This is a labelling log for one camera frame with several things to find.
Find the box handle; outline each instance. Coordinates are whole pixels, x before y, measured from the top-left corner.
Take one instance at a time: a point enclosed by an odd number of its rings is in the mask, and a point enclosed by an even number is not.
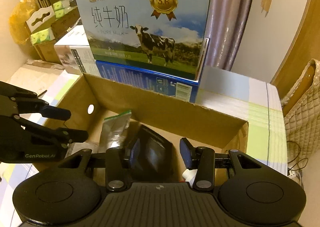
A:
[[[42,7],[38,11],[34,12],[32,16],[26,21],[31,33],[41,26],[44,22],[49,20],[54,15],[52,6]]]

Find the cable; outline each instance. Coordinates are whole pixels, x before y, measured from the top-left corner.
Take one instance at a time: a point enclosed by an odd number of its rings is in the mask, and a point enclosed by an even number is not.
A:
[[[299,164],[301,161],[304,161],[304,160],[306,160],[307,162],[306,162],[306,164],[305,164],[303,167],[299,167],[298,169],[293,169],[297,164]],[[291,168],[289,168],[289,170],[291,170],[291,171],[298,171],[298,170],[300,170],[300,169],[303,169],[303,168],[305,168],[305,167],[307,166],[308,161],[309,161],[308,158],[302,158],[302,159],[300,159],[297,163],[295,163]]]
[[[37,96],[37,98],[42,97],[46,92],[47,92],[47,90],[45,90],[44,92],[40,93],[40,94]]]
[[[304,190],[303,181],[302,181],[302,170],[299,170],[298,174],[300,176],[300,185],[301,185],[302,189]]]
[[[300,153],[301,153],[301,147],[299,146],[299,144],[297,143],[297,142],[294,142],[294,141],[287,141],[287,143],[293,143],[293,144],[295,144],[295,145],[297,145],[298,146],[298,155],[293,159],[293,160],[291,160],[291,161],[289,161],[288,162],[288,164],[290,164],[291,162],[293,162],[293,161],[295,161],[297,158],[298,158],[298,156],[300,155]]]

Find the black and white cow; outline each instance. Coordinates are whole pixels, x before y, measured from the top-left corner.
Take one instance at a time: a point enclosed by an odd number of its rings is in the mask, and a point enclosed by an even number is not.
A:
[[[174,39],[145,33],[144,31],[149,28],[140,25],[130,26],[130,28],[136,31],[142,50],[147,54],[148,63],[152,63],[152,54],[156,52],[163,54],[165,59],[164,66],[167,66],[169,60],[171,63],[173,62]]]

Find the barcode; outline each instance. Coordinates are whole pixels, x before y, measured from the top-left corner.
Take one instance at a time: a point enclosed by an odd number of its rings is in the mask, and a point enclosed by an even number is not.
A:
[[[71,50],[71,52],[72,52],[72,54],[73,54],[73,57],[74,57],[75,60],[76,60],[76,63],[77,63],[78,66],[79,66],[80,71],[81,71],[82,73],[86,73],[85,68],[84,68],[84,66],[83,66],[83,64],[82,64],[82,61],[81,61],[81,59],[80,59],[80,57],[79,57],[79,55],[78,55],[77,50],[76,50],[76,49],[70,49],[70,50]]]
[[[192,86],[177,82],[176,98],[190,101]]]

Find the gold seal badge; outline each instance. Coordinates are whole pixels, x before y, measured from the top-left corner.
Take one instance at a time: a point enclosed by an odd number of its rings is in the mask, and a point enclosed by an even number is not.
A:
[[[178,5],[178,0],[150,0],[150,4],[154,9],[151,16],[155,16],[156,19],[158,19],[161,14],[166,14],[169,21],[171,21],[172,18],[176,19],[173,11]]]

